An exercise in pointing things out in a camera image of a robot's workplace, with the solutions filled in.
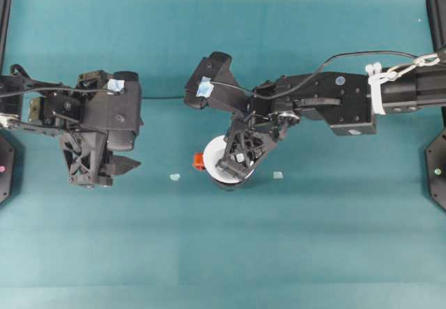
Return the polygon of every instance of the orange object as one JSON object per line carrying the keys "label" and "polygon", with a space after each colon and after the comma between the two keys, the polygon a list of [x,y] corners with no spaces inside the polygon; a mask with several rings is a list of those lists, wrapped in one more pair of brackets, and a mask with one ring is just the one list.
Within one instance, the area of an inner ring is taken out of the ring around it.
{"label": "orange object", "polygon": [[192,166],[199,171],[206,171],[206,167],[204,167],[203,153],[194,154],[194,162],[192,163]]}

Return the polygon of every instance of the black cable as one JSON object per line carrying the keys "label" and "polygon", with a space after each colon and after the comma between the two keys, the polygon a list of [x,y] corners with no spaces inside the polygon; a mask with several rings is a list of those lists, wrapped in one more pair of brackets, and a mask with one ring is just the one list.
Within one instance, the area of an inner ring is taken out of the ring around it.
{"label": "black cable", "polygon": [[[211,84],[219,84],[219,85],[226,86],[226,87],[229,87],[229,88],[232,88],[232,89],[238,89],[240,91],[245,91],[247,93],[254,94],[254,96],[256,96],[257,98],[261,98],[261,99],[264,99],[264,100],[272,100],[274,98],[278,98],[280,96],[284,96],[284,95],[290,94],[290,93],[294,92],[295,90],[299,89],[300,87],[302,87],[303,85],[308,83],[308,81],[310,81],[312,78],[316,77],[320,72],[322,72],[322,70],[325,67],[327,67],[327,65],[332,63],[335,59],[346,57],[346,56],[366,56],[366,55],[376,55],[376,54],[389,54],[389,55],[394,55],[394,56],[404,56],[406,58],[411,58],[411,59],[417,58],[417,56],[415,56],[414,54],[400,52],[400,51],[392,51],[392,50],[359,51],[359,52],[347,52],[347,53],[336,54],[336,55],[331,56],[330,58],[328,58],[322,65],[320,65],[316,69],[316,71],[313,74],[311,74],[308,77],[306,77],[303,81],[301,81],[299,84],[297,84],[293,88],[287,89],[286,91],[284,91],[282,93],[278,93],[278,94],[275,94],[275,95],[272,95],[272,96],[262,96],[262,95],[260,95],[260,94],[258,94],[256,92],[254,92],[254,91],[251,91],[249,89],[243,88],[241,86],[237,86],[235,84],[227,84],[225,82],[220,82],[220,81],[210,81],[210,83]],[[184,98],[184,96],[166,96],[166,97],[144,96],[143,100],[170,100],[170,99],[176,99],[176,98]]]}
{"label": "black cable", "polygon": [[52,86],[52,87],[34,87],[30,89],[24,89],[22,91],[11,91],[10,93],[0,94],[0,98],[10,98],[11,96],[23,95],[31,93],[33,91],[72,91],[75,93],[113,93],[119,94],[118,91],[110,91],[109,89],[78,89],[64,86]]}
{"label": "black cable", "polygon": [[235,84],[226,84],[224,82],[220,82],[220,81],[210,81],[211,84],[221,84],[222,86],[226,86],[229,88],[234,88],[234,89],[238,89],[239,91],[246,91],[247,93],[253,94],[253,91],[250,91],[249,89],[240,87],[240,86],[236,86]]}
{"label": "black cable", "polygon": [[271,96],[263,96],[258,93],[254,93],[254,96],[257,98],[260,98],[262,100],[273,100],[275,98],[279,98],[281,96],[288,95],[290,93],[293,93],[294,91],[297,91],[300,87],[306,85],[308,82],[310,82],[312,79],[314,79],[319,73],[323,71],[327,65],[332,63],[335,59],[343,58],[346,56],[369,56],[369,55],[376,55],[376,54],[388,54],[388,55],[394,55],[394,56],[404,56],[406,58],[415,59],[417,56],[410,53],[400,52],[400,51],[392,51],[392,50],[377,50],[377,51],[359,51],[359,52],[347,52],[347,53],[340,53],[336,54],[334,56],[331,56],[327,60],[322,63],[311,75],[307,76],[303,81],[299,82],[294,87],[291,87],[290,89],[287,89],[286,91],[283,91],[281,93],[277,93]]}
{"label": "black cable", "polygon": [[184,96],[143,96],[143,100],[179,100],[184,99]]}

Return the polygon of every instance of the small translucent block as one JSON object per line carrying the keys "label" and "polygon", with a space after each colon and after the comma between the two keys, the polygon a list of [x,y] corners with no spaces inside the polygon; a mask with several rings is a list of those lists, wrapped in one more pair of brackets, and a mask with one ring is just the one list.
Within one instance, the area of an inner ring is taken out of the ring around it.
{"label": "small translucent block", "polygon": [[282,180],[284,178],[284,173],[280,171],[276,171],[272,173],[272,177],[276,180]]}
{"label": "small translucent block", "polygon": [[170,179],[172,181],[180,181],[181,178],[181,174],[175,173],[175,174],[170,174]]}
{"label": "small translucent block", "polygon": [[204,98],[208,98],[212,91],[214,90],[214,85],[210,83],[209,77],[202,77],[200,85],[198,86],[196,96],[203,96]]}

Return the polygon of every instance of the white zip tie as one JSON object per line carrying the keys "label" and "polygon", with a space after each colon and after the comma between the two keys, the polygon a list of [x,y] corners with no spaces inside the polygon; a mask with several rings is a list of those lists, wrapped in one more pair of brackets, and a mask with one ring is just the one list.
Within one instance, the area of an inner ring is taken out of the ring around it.
{"label": "white zip tie", "polygon": [[371,108],[375,114],[385,115],[383,107],[383,97],[381,94],[381,85],[394,79],[397,72],[384,72],[380,63],[365,66],[367,74],[369,74]]}

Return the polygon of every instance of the teal table surface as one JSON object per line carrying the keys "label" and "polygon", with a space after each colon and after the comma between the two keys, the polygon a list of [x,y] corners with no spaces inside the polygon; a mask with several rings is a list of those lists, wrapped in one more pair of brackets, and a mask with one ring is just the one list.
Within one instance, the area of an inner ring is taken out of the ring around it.
{"label": "teal table surface", "polygon": [[[145,96],[172,96],[213,50],[253,87],[377,49],[432,50],[424,0],[13,0],[3,72],[20,63],[73,85],[135,70]],[[377,60],[401,61],[332,69]],[[70,186],[56,140],[8,134],[19,155],[0,205],[0,308],[444,306],[446,213],[422,153],[440,110],[380,116],[361,137],[303,121],[229,193],[191,167],[228,114],[144,100],[141,115],[128,156],[142,165],[110,189]]]}

